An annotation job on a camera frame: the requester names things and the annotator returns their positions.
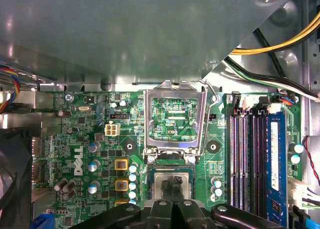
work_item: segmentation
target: green circuit board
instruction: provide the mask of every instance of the green circuit board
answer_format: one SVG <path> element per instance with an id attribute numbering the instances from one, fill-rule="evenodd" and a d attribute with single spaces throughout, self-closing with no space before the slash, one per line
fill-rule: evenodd
<path id="1" fill-rule="evenodd" d="M 116 191 L 117 181 L 127 180 L 128 170 L 115 170 L 115 160 L 127 160 L 128 165 L 137 164 L 136 203 L 144 206 L 151 196 L 148 185 L 148 166 L 142 154 L 144 149 L 144 94 L 143 92 L 68 92 L 73 96 L 72 102 L 65 100 L 66 92 L 54 92 L 54 109 L 71 112 L 70 117 L 63 117 L 61 134 L 42 138 L 42 156 L 34 158 L 34 162 L 44 164 L 42 180 L 34 181 L 34 187 L 53 187 L 61 179 L 75 182 L 75 195 L 67 201 L 62 200 L 62 193 L 56 193 L 56 203 L 52 210 L 55 212 L 55 228 L 62 229 L 76 225 L 96 216 L 115 206 L 116 202 L 128 202 L 126 191 Z M 210 105 L 210 94 L 206 106 Z M 111 108 L 111 103 L 125 101 L 126 106 Z M 287 109 L 292 113 L 292 137 L 300 139 L 300 106 L 298 111 Z M 192 128 L 198 105 L 191 99 L 157 98 L 152 102 L 153 131 L 151 138 L 160 141 L 192 141 L 197 136 Z M 202 145 L 203 156 L 195 165 L 195 175 L 191 181 L 194 199 L 204 203 L 206 209 L 227 201 L 227 160 L 225 152 L 225 132 L 227 128 L 224 114 L 224 102 L 221 100 L 211 108 L 209 114 L 214 118 L 209 121 L 206 142 L 215 142 L 218 150 L 209 152 Z M 105 124 L 113 121 L 120 124 L 119 135 L 105 136 Z M 91 153 L 87 150 L 92 142 L 99 143 L 99 149 Z M 128 152 L 128 144 L 133 150 Z M 81 158 L 81 174 L 75 173 L 75 161 Z M 88 171 L 88 164 L 93 160 L 99 161 L 100 167 L 95 172 Z M 184 160 L 158 160 L 158 165 L 185 164 Z M 301 168 L 288 170 L 290 176 L 301 177 Z M 222 195 L 216 196 L 211 192 L 212 179 L 221 181 Z M 98 182 L 99 188 L 95 194 L 88 193 L 92 182 Z"/>

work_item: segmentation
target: metal panel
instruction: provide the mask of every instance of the metal panel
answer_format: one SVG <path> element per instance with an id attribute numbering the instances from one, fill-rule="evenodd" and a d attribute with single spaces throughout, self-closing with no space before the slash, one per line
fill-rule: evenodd
<path id="1" fill-rule="evenodd" d="M 286 1 L 0 0 L 0 60 L 59 82 L 191 81 Z"/>

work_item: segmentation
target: capacitor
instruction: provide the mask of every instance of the capacitor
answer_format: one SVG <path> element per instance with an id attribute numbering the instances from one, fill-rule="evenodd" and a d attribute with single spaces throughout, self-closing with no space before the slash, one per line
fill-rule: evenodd
<path id="1" fill-rule="evenodd" d="M 137 205 L 137 202 L 135 200 L 130 200 L 129 203 L 133 205 Z"/>
<path id="2" fill-rule="evenodd" d="M 76 183 L 73 180 L 71 180 L 67 184 L 65 184 L 64 187 L 62 187 L 62 192 L 69 193 L 71 189 L 73 189 L 75 186 L 76 186 Z"/>
<path id="3" fill-rule="evenodd" d="M 111 103 L 110 103 L 110 107 L 111 107 L 112 109 L 116 109 L 116 108 L 118 107 L 118 103 L 117 103 L 117 102 L 111 102 Z"/>
<path id="4" fill-rule="evenodd" d="M 88 171 L 89 172 L 95 172 L 97 169 L 100 168 L 100 161 L 98 160 L 93 160 L 88 164 Z"/>
<path id="5" fill-rule="evenodd" d="M 75 194 L 75 190 L 71 189 L 69 193 L 62 194 L 62 200 L 69 201 Z"/>
<path id="6" fill-rule="evenodd" d="M 293 153 L 298 153 L 298 154 L 302 153 L 305 149 L 303 145 L 295 144 L 294 142 L 291 142 L 288 147 L 289 147 L 289 151 Z"/>
<path id="7" fill-rule="evenodd" d="M 71 135 L 73 132 L 74 132 L 74 130 L 71 127 L 68 127 L 66 129 L 66 133 L 69 134 L 69 135 Z"/>
<path id="8" fill-rule="evenodd" d="M 58 117 L 69 118 L 72 116 L 72 112 L 69 110 L 58 110 Z"/>
<path id="9" fill-rule="evenodd" d="M 122 107 L 122 108 L 126 108 L 128 106 L 127 102 L 125 100 L 121 100 L 119 102 L 119 106 Z"/>
<path id="10" fill-rule="evenodd" d="M 90 194 L 95 194 L 100 189 L 100 183 L 96 180 L 90 183 L 88 187 L 88 192 Z"/>
<path id="11" fill-rule="evenodd" d="M 213 186 L 215 186 L 215 188 L 220 188 L 220 187 L 222 186 L 221 181 L 218 180 L 218 179 L 215 178 L 215 177 L 212 177 L 212 178 L 211 178 L 211 184 L 212 184 Z"/>
<path id="12" fill-rule="evenodd" d="M 129 166 L 129 172 L 130 173 L 136 173 L 138 170 L 138 164 L 137 163 L 131 163 L 131 165 Z"/>
<path id="13" fill-rule="evenodd" d="M 53 187 L 53 189 L 56 192 L 59 192 L 66 184 L 68 183 L 67 179 L 61 179 L 57 184 L 55 184 L 55 186 Z"/>
<path id="14" fill-rule="evenodd" d="M 129 183 L 129 189 L 131 191 L 135 190 L 136 188 L 137 188 L 137 185 L 135 183 L 133 183 L 133 182 Z"/>
<path id="15" fill-rule="evenodd" d="M 131 200 L 134 200 L 135 198 L 137 198 L 137 194 L 134 191 L 130 191 L 128 193 L 128 196 Z"/>
<path id="16" fill-rule="evenodd" d="M 92 142 L 88 145 L 88 151 L 90 153 L 95 153 L 96 151 L 98 151 L 100 149 L 101 145 L 99 142 L 95 141 L 95 142 Z"/>
<path id="17" fill-rule="evenodd" d="M 217 197 L 221 197 L 222 196 L 222 190 L 220 188 L 215 189 L 214 194 Z"/>
<path id="18" fill-rule="evenodd" d="M 291 162 L 292 164 L 298 164 L 300 162 L 300 156 L 289 152 L 288 161 Z"/>
<path id="19" fill-rule="evenodd" d="M 137 180 L 137 175 L 132 173 L 129 175 L 129 181 L 130 182 L 135 182 Z"/>

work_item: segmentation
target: wire bundle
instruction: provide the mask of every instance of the wire bundle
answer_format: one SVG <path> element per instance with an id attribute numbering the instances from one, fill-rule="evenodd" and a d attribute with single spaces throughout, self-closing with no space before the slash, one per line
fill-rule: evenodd
<path id="1" fill-rule="evenodd" d="M 0 105 L 0 114 L 1 114 L 5 111 L 7 106 L 9 104 L 11 104 L 17 98 L 17 96 L 19 95 L 19 92 L 20 92 L 21 84 L 19 81 L 18 74 L 13 69 L 8 68 L 8 67 L 4 67 L 4 68 L 0 68 L 0 70 L 10 74 L 13 79 L 13 84 L 14 84 L 14 91 L 11 93 L 10 98 Z"/>
<path id="2" fill-rule="evenodd" d="M 316 15 L 316 17 L 310 22 L 310 24 L 305 29 L 303 29 L 298 35 L 291 38 L 290 40 L 287 40 L 278 45 L 268 46 L 264 48 L 257 48 L 257 49 L 236 48 L 232 51 L 232 54 L 233 55 L 254 55 L 254 54 L 260 54 L 260 53 L 283 51 L 307 39 L 312 33 L 314 33 L 317 30 L 319 26 L 320 26 L 320 12 Z"/>
<path id="3" fill-rule="evenodd" d="M 295 83 L 292 80 L 289 80 L 287 78 L 281 78 L 277 76 L 269 76 L 269 75 L 261 75 L 249 72 L 245 70 L 242 66 L 237 64 L 234 60 L 232 60 L 229 56 L 227 56 L 223 64 L 228 67 L 234 74 L 236 74 L 238 77 L 243 78 L 247 81 L 266 85 L 269 87 L 292 91 L 294 93 L 297 93 L 301 96 L 304 96 L 306 98 L 309 98 L 315 102 L 320 102 L 320 98 L 318 95 L 306 88 L 304 88 L 302 85 L 299 85 Z"/>

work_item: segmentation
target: black wire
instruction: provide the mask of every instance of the black wire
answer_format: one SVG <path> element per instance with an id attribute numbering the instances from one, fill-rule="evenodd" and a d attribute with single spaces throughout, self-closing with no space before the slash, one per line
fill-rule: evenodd
<path id="1" fill-rule="evenodd" d="M 227 56 L 224 61 L 226 63 L 228 63 L 231 67 L 235 68 L 236 70 L 242 72 L 243 74 L 245 74 L 246 76 L 253 78 L 253 79 L 257 79 L 260 81 L 269 81 L 269 82 L 275 82 L 275 83 L 281 83 L 281 84 L 285 84 L 291 87 L 294 87 L 302 92 L 304 92 L 305 94 L 308 94 L 312 97 L 318 98 L 318 95 L 313 93 L 312 91 L 304 88 L 302 85 L 299 85 L 297 83 L 295 83 L 292 80 L 289 80 L 287 78 L 281 78 L 278 76 L 270 76 L 270 75 L 261 75 L 261 74 L 256 74 L 256 73 L 252 73 L 247 71 L 246 69 L 244 69 L 242 66 L 240 66 L 239 64 L 237 64 L 234 60 L 232 60 L 229 56 Z"/>
<path id="2" fill-rule="evenodd" d="M 320 207 L 320 201 L 311 200 L 309 198 L 302 198 L 302 202 L 312 203 L 312 204 L 315 204 L 316 206 Z"/>
<path id="3" fill-rule="evenodd" d="M 259 28 L 257 28 L 254 32 L 253 32 L 254 36 L 256 37 L 256 39 L 259 41 L 259 43 L 261 44 L 261 46 L 263 46 L 264 48 L 268 48 L 270 47 L 269 42 L 267 41 L 267 39 L 265 38 L 265 36 L 263 35 L 263 33 L 261 32 L 261 30 Z M 276 69 L 276 71 L 278 72 L 279 76 L 281 78 L 285 78 L 286 74 L 276 56 L 276 54 L 274 52 L 268 52 L 269 57 L 271 58 L 273 65 Z"/>
<path id="4" fill-rule="evenodd" d="M 296 42 L 294 43 L 291 43 L 290 45 L 286 45 L 286 46 L 282 46 L 278 49 L 274 49 L 274 50 L 270 50 L 270 51 L 267 51 L 267 52 L 261 52 L 261 53 L 276 53 L 276 52 L 281 52 L 281 51 L 284 51 L 286 49 L 289 49 L 289 48 L 292 48 L 296 45 L 299 45 L 301 43 L 303 43 L 304 41 L 306 41 L 318 28 L 320 27 L 320 24 L 315 28 L 313 29 L 311 32 L 309 32 L 307 35 L 305 35 L 304 37 L 302 37 L 301 39 L 297 40 Z M 252 50 L 252 49 L 249 49 L 249 48 L 239 48 L 237 47 L 236 49 L 240 49 L 240 50 Z"/>

